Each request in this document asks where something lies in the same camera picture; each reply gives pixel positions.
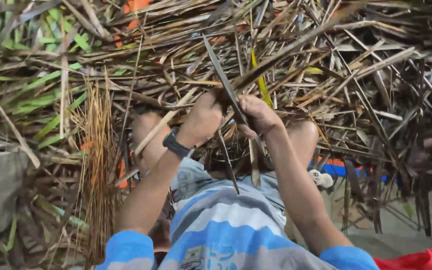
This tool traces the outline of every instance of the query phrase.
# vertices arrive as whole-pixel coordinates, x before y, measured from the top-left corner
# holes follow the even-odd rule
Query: wristwatch
[[[163,146],[167,147],[168,150],[183,159],[189,155],[191,148],[184,147],[176,141],[176,134],[178,133],[178,130],[178,127],[173,127],[171,129],[171,132],[163,140]]]

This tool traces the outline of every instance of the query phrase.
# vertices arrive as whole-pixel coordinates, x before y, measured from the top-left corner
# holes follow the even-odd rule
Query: blue sleeve
[[[113,235],[106,244],[106,256],[103,264],[98,265],[96,270],[105,270],[112,264],[111,268],[128,267],[138,265],[138,269],[151,269],[154,262],[153,240],[133,230],[120,231]]]
[[[355,246],[333,246],[319,258],[340,270],[379,270],[373,258]]]

